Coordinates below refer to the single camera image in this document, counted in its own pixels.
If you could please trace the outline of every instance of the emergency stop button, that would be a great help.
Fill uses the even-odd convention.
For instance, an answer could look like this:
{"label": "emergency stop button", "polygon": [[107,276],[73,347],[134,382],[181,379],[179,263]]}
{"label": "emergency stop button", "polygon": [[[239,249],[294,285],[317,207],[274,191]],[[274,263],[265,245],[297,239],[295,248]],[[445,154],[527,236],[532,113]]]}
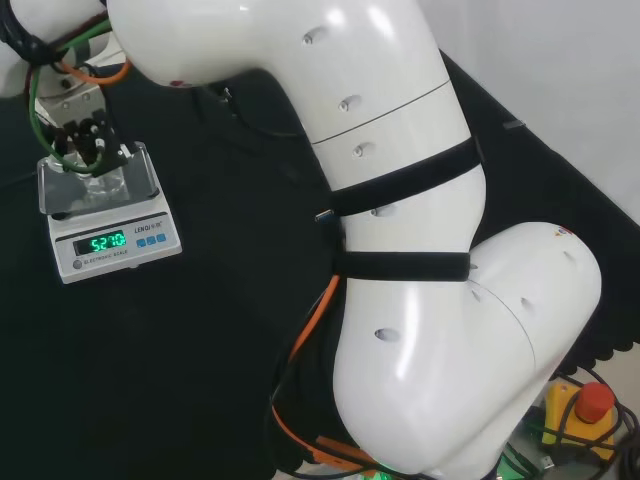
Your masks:
{"label": "emergency stop button", "polygon": [[578,396],[576,415],[586,423],[597,423],[604,418],[616,403],[609,387],[602,383],[587,383]]}

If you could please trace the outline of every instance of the green wire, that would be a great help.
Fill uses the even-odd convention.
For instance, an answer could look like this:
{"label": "green wire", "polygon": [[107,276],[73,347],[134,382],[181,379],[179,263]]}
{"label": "green wire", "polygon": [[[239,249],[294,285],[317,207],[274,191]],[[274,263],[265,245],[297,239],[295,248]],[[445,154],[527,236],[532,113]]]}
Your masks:
{"label": "green wire", "polygon": [[58,162],[62,164],[63,167],[71,170],[75,173],[93,173],[96,171],[100,165],[102,165],[102,161],[104,160],[104,155],[102,152],[98,152],[98,157],[93,165],[88,167],[81,167],[75,162],[70,162],[63,158],[55,149],[49,145],[49,142],[44,137],[42,133],[42,129],[40,128],[40,122],[38,121],[38,117],[36,115],[36,96],[38,93],[38,84],[40,83],[40,68],[35,68],[33,70],[33,78],[31,79],[31,92],[29,95],[29,120],[31,122],[31,128],[33,128],[33,132],[36,135],[36,138],[40,142],[40,144],[49,152],[49,154],[55,158]]}
{"label": "green wire", "polygon": [[[81,43],[87,42],[91,40],[93,37],[98,35],[102,35],[103,33],[111,30],[111,22],[109,20],[105,20],[104,22],[99,23],[95,27],[90,28],[86,32],[81,35],[78,35],[76,38],[69,40],[67,43],[62,45],[58,50],[67,50],[69,48],[73,48]],[[40,122],[38,121],[38,117],[36,114],[36,98],[38,97],[38,85],[40,84],[40,68],[35,68],[33,70],[33,77],[31,79],[31,91],[29,92],[29,120],[31,122],[31,128],[33,128],[33,132],[36,135],[36,138],[40,142],[40,144],[49,152],[49,154],[55,158],[58,162],[62,164],[68,170],[71,170],[75,173],[93,173],[95,172],[100,165],[102,165],[102,161],[104,160],[104,155],[102,152],[98,152],[98,157],[96,158],[95,163],[88,167],[82,167],[76,164],[75,162],[70,162],[66,160],[55,149],[49,145],[49,142],[44,137],[42,133],[42,129],[40,128]]]}
{"label": "green wire", "polygon": [[83,34],[78,35],[76,38],[69,40],[67,43],[62,45],[62,47],[60,47],[58,50],[66,50],[68,48],[73,48],[76,45],[79,45],[83,42],[87,42],[91,40],[93,37],[97,37],[98,35],[107,33],[110,30],[111,30],[111,22],[109,20],[105,20],[104,22],[99,23],[95,27],[90,28]]}

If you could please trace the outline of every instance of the orange cable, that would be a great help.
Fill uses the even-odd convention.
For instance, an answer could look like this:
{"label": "orange cable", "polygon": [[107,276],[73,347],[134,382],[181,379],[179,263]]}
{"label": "orange cable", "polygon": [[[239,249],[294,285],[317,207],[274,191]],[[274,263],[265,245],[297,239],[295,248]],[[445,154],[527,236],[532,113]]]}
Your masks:
{"label": "orange cable", "polygon": [[67,65],[64,62],[60,62],[60,66],[65,72],[70,73],[71,75],[82,80],[85,83],[91,83],[93,85],[114,85],[124,80],[124,77],[126,77],[129,73],[129,70],[131,70],[132,64],[131,61],[127,60],[118,73],[116,73],[112,77],[107,78],[92,77],[91,75],[87,75],[80,70],[76,70],[75,68]]}
{"label": "orange cable", "polygon": [[[316,311],[313,313],[311,319],[309,320],[309,323],[307,323],[307,325],[304,327],[304,330],[302,330],[302,333],[298,336],[295,344],[293,345],[293,349],[291,350],[291,354],[289,355],[289,362],[291,362],[295,354],[298,353],[300,348],[302,348],[302,346],[305,344],[309,336],[313,333],[315,328],[318,326],[318,322],[322,319],[325,311],[327,310],[327,307],[329,306],[329,303],[331,302],[333,295],[336,293],[336,290],[338,289],[339,284],[340,284],[340,277],[338,275],[334,275],[331,278],[331,281],[329,282],[329,286],[327,287],[327,290],[322,296],[322,300],[320,300],[320,303],[318,304],[318,308],[316,308]],[[274,405],[271,406],[271,411],[273,412],[273,416],[276,419],[276,422],[278,422],[278,425],[280,426],[282,431],[286,433],[294,442],[298,443],[299,445],[302,445],[304,448],[309,450],[314,455],[331,457],[339,461],[342,460],[338,457],[333,457],[332,455],[329,455],[323,452],[322,450],[318,450],[317,448],[309,445],[307,442],[305,442],[300,437],[298,437],[295,433],[289,430],[289,428],[285,425],[285,423],[280,418],[280,415],[278,415],[278,412]]]}
{"label": "orange cable", "polygon": [[294,355],[298,353],[298,350],[304,345],[304,342],[307,341],[309,335],[313,333],[318,322],[324,315],[324,312],[327,310],[329,306],[329,302],[333,298],[333,295],[336,293],[336,289],[338,288],[338,284],[340,283],[340,277],[338,275],[334,275],[331,278],[331,282],[329,282],[329,286],[327,287],[327,291],[322,296],[322,300],[320,300],[320,304],[316,311],[313,313],[313,316],[309,320],[309,323],[304,327],[304,330],[296,340],[296,343],[293,345],[293,350],[291,350],[291,354],[289,355],[289,362],[293,359]]}

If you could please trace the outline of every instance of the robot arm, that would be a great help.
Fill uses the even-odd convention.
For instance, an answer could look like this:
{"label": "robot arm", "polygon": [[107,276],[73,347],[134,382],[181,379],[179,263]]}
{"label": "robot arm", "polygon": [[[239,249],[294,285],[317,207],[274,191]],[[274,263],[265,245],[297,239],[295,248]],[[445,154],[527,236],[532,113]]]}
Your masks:
{"label": "robot arm", "polygon": [[109,0],[108,9],[128,58],[157,83],[250,69],[280,82],[343,201],[347,252],[381,262],[376,274],[346,275],[334,372],[344,425],[397,471],[487,474],[595,309],[600,272],[570,232],[525,224],[471,252],[468,281],[391,278],[398,258],[468,261],[485,203],[417,0]]}

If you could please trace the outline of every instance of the black cloth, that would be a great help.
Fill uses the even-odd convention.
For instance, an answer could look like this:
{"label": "black cloth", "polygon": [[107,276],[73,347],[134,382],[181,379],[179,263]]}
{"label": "black cloth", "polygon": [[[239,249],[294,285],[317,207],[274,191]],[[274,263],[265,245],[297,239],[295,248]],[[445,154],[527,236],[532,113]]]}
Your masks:
{"label": "black cloth", "polygon": [[[629,348],[637,226],[526,128],[506,130],[513,117],[449,67],[486,157],[476,242],[523,221],[576,232],[604,295],[567,367]],[[249,123],[299,128],[265,75],[234,82]],[[308,144],[254,135],[204,92],[137,74],[110,92],[121,127],[148,146],[184,253],[63,286],[35,180],[13,183],[43,152],[23,100],[0,102],[0,477],[268,479],[273,369],[331,275],[314,221],[328,189]]]}

